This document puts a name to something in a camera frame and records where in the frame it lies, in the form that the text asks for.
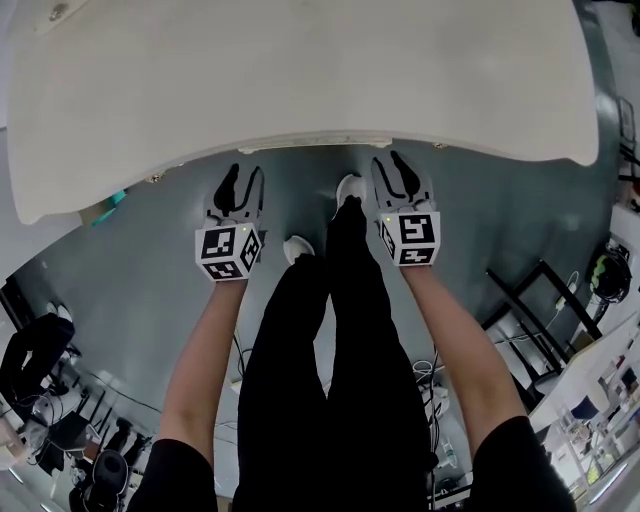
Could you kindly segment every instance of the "white sneaker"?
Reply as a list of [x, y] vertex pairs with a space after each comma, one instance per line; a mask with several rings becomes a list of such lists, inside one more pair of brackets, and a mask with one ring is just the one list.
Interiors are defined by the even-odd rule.
[[289, 238], [289, 240], [282, 244], [282, 248], [284, 249], [284, 255], [286, 256], [289, 265], [293, 265], [301, 254], [315, 255], [316, 253], [313, 250], [313, 246], [298, 235], [294, 235]]
[[367, 181], [361, 176], [356, 176], [355, 174], [345, 176], [336, 190], [338, 210], [349, 196], [360, 198], [360, 201], [364, 204], [367, 200]]
[[69, 310], [62, 305], [58, 306], [58, 317], [73, 323], [73, 319], [71, 318], [71, 313], [69, 313]]

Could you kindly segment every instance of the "fiducial marker cube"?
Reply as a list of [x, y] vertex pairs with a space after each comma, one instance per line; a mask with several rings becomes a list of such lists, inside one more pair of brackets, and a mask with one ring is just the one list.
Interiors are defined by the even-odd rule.
[[433, 265], [440, 248], [440, 212], [380, 213], [380, 238], [399, 267]]
[[252, 223], [196, 231], [196, 263], [214, 282], [249, 279], [261, 249]]

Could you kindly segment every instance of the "white tabletop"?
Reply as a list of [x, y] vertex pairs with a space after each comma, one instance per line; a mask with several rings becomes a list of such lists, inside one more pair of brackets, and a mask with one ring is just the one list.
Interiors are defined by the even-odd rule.
[[538, 432], [558, 419], [558, 411], [571, 410], [596, 385], [606, 368], [626, 352], [638, 334], [640, 313], [634, 312], [610, 334], [600, 338], [571, 358], [555, 387], [531, 412], [531, 426]]
[[19, 2], [12, 29], [26, 223], [197, 156], [299, 138], [597, 156], [571, 0], [89, 0], [42, 33], [55, 3]]

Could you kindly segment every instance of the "gray floor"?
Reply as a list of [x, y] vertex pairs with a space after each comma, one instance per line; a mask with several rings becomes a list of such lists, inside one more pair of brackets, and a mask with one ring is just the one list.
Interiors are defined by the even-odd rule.
[[[433, 178], [443, 232], [435, 269], [479, 319], [501, 297], [485, 275], [487, 267], [512, 284], [540, 258], [565, 280], [574, 270], [584, 275], [592, 251], [608, 233], [618, 143], [611, 100], [614, 84], [597, 19], [581, 3], [578, 8], [598, 88], [601, 140], [595, 165], [515, 162], [454, 148], [437, 150], [422, 143], [395, 144]], [[299, 233], [321, 247], [339, 179], [349, 171], [369, 178], [370, 161], [377, 151], [354, 147], [287, 149], [251, 156], [233, 152], [189, 163], [158, 184], [133, 187], [106, 222], [69, 234], [25, 265], [17, 278], [36, 312], [44, 312], [45, 303], [54, 297], [67, 305], [77, 326], [74, 343], [83, 351], [86, 368], [115, 377], [123, 383], [123, 391], [161, 407], [173, 365], [212, 289], [194, 264], [193, 233], [203, 223], [205, 195], [231, 163], [239, 162], [246, 169], [260, 165], [266, 173], [262, 228], [268, 230], [267, 245], [238, 322], [246, 348], [252, 345], [267, 300], [286, 268], [283, 239]], [[371, 193], [366, 205], [371, 221], [374, 203]], [[369, 247], [383, 268], [393, 317], [410, 359], [431, 358], [431, 341], [418, 310], [372, 224]], [[581, 294], [586, 297], [586, 285]], [[551, 318], [557, 296], [550, 284], [540, 282], [525, 298], [542, 319]], [[553, 332], [566, 339], [576, 325], [574, 316], [563, 312]], [[331, 378], [334, 326], [329, 305], [315, 344], [323, 382]], [[237, 378], [236, 356], [230, 362], [230, 379]], [[384, 368], [353, 371], [363, 381], [372, 381]], [[226, 389], [219, 421], [234, 420], [236, 407], [236, 395]], [[149, 431], [155, 430], [157, 414], [126, 400], [118, 401], [117, 408]], [[286, 438], [287, 418], [270, 420], [282, 423]], [[459, 415], [452, 415], [449, 422], [461, 470], [468, 469]], [[218, 435], [234, 438], [228, 429]], [[216, 443], [218, 491], [223, 495], [233, 493], [237, 478], [234, 450], [231, 444]]]

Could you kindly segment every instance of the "forearm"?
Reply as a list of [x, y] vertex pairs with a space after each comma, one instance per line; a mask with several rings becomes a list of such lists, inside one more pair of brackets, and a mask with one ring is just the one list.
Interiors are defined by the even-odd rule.
[[447, 367], [475, 454], [495, 427], [525, 414], [509, 369], [482, 327], [430, 267], [404, 267], [402, 273]]
[[159, 439], [177, 439], [210, 462], [220, 394], [247, 281], [217, 283], [171, 377]]

